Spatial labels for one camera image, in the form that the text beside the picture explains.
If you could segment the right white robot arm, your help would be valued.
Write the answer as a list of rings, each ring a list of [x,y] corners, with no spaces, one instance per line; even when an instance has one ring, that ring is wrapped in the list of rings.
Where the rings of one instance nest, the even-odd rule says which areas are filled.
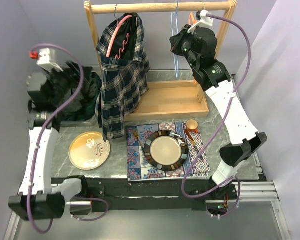
[[[171,52],[184,57],[191,67],[193,77],[217,108],[222,120],[220,127],[226,127],[230,143],[221,147],[221,161],[209,179],[209,190],[198,194],[208,194],[221,199],[227,187],[235,178],[238,169],[267,140],[266,133],[259,132],[247,116],[226,66],[215,58],[217,38],[206,27],[186,24],[182,30],[170,38]]]

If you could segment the blue wire hanger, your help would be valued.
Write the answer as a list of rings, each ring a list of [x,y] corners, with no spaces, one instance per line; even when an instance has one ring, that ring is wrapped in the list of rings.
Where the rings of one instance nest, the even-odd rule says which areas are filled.
[[[170,24],[171,24],[171,39],[172,39],[171,52],[173,53],[175,76],[178,79],[180,75],[180,64],[179,64],[178,55],[176,55],[176,46],[177,46],[176,37],[179,31],[179,0],[176,1],[175,10],[170,12]]]

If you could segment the pink clothes hanger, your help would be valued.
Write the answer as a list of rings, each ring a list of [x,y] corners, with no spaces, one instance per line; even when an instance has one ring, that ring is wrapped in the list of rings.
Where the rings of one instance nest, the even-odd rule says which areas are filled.
[[[125,13],[111,36],[106,57],[131,61],[134,58],[137,41],[137,16]]]

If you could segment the navy beige plaid skirt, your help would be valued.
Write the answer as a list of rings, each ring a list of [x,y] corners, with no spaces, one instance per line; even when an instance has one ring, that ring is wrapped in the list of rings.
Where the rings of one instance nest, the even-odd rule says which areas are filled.
[[[147,72],[150,62],[144,49],[144,26],[140,16],[133,14],[137,20],[137,35],[132,60],[106,57],[117,21],[103,31],[96,48],[101,60],[102,77],[95,113],[104,141],[124,136],[124,118],[138,108],[142,95],[149,90]]]

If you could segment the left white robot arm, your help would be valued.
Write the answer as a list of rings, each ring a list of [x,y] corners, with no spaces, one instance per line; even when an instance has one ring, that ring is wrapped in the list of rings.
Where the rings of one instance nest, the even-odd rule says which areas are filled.
[[[59,114],[81,92],[85,80],[84,68],[80,63],[72,69],[80,77],[76,82],[77,88],[58,108],[43,94],[42,90],[52,88],[47,75],[34,73],[29,77],[28,160],[18,194],[8,200],[9,208],[24,221],[34,223],[37,220],[60,219],[67,202],[73,198],[84,201],[90,194],[88,182],[82,175],[67,177],[58,187],[52,187],[53,154],[61,127]]]

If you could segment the orange clothes hanger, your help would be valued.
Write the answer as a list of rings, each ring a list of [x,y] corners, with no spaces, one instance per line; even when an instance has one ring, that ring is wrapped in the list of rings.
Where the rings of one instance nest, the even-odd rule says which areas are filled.
[[[206,10],[205,2],[201,1],[201,3],[203,4],[203,10]],[[188,24],[192,26],[198,22],[199,21],[195,18],[194,13],[190,12],[189,17],[188,17]]]

